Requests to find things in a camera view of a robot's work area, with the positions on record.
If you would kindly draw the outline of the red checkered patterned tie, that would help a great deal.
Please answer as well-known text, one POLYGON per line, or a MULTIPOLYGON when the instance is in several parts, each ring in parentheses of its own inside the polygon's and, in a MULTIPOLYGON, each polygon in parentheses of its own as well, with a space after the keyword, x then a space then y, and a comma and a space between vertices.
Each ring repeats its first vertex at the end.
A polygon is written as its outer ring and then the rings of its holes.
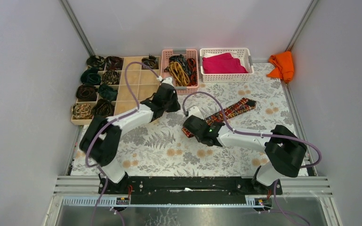
MULTIPOLYGON (((256 104, 257 102, 255 100, 244 97, 238 102, 223 109, 225 117, 228 120, 248 111, 254 110, 256 108, 256 104)), ((212 125, 214 122, 224 122, 223 113, 221 111, 218 111, 206 117, 205 121, 208 125, 212 125)))

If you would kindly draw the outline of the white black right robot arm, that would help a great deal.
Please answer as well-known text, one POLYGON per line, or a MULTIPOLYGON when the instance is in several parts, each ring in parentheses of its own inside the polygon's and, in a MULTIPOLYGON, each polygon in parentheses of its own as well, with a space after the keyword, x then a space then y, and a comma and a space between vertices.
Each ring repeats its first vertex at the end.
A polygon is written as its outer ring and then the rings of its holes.
POLYGON ((183 126, 207 146, 240 147, 266 154, 269 161, 258 167, 251 182, 253 191, 258 194, 265 193, 281 177, 296 178, 307 151, 307 146, 282 125, 261 133, 252 129, 230 129, 224 122, 208 124, 191 115, 183 126))

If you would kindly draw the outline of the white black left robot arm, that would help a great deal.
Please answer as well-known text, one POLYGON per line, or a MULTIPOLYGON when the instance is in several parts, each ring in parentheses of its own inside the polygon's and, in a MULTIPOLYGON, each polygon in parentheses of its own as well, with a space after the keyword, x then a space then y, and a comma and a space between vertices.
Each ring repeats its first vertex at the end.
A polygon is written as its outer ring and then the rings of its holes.
POLYGON ((180 108, 175 87, 162 82, 157 92, 141 101, 138 107, 114 117, 93 117, 79 148, 86 158, 91 157, 97 163, 110 180, 109 187, 117 194, 123 193, 127 189, 126 172, 115 160, 121 136, 180 108))

